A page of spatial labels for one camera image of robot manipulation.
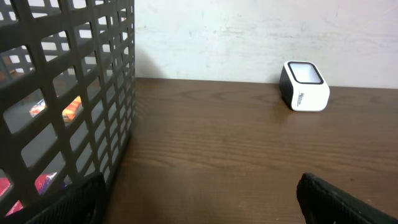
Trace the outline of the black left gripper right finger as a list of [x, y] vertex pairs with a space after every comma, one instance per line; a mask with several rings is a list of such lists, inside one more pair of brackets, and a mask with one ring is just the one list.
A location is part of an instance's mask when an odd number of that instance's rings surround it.
[[306, 172], [296, 196], [306, 223], [397, 224], [397, 219]]

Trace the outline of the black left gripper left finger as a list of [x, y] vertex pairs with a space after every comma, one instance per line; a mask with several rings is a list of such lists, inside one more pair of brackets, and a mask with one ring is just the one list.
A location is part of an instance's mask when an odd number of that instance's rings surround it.
[[32, 207], [26, 223], [102, 223], [106, 210], [106, 184], [102, 173], [90, 174], [77, 184]]

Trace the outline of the purple pink tissue pack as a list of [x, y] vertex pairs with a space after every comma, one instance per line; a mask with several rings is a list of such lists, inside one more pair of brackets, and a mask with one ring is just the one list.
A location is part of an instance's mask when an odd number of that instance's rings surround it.
[[[49, 187], [53, 184], [58, 172], [51, 172], [40, 174], [35, 182], [35, 188], [39, 195], [43, 195], [48, 191]], [[12, 184], [10, 178], [8, 178], [5, 172], [1, 169], [1, 199], [3, 199], [6, 194], [11, 191]], [[9, 208], [9, 210], [2, 216], [7, 217], [13, 213], [16, 213], [22, 209], [24, 209], [25, 205], [21, 202], [21, 200], [16, 200], [14, 204]]]

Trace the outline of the orange snack packet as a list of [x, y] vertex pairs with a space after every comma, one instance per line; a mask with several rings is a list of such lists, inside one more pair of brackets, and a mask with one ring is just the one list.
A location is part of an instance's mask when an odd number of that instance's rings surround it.
[[[35, 117], [40, 112], [46, 109], [45, 100], [41, 99], [38, 101], [30, 110], [29, 114]], [[77, 96], [63, 111], [62, 117], [64, 123], [71, 123], [77, 116], [77, 114], [82, 110], [81, 97]]]

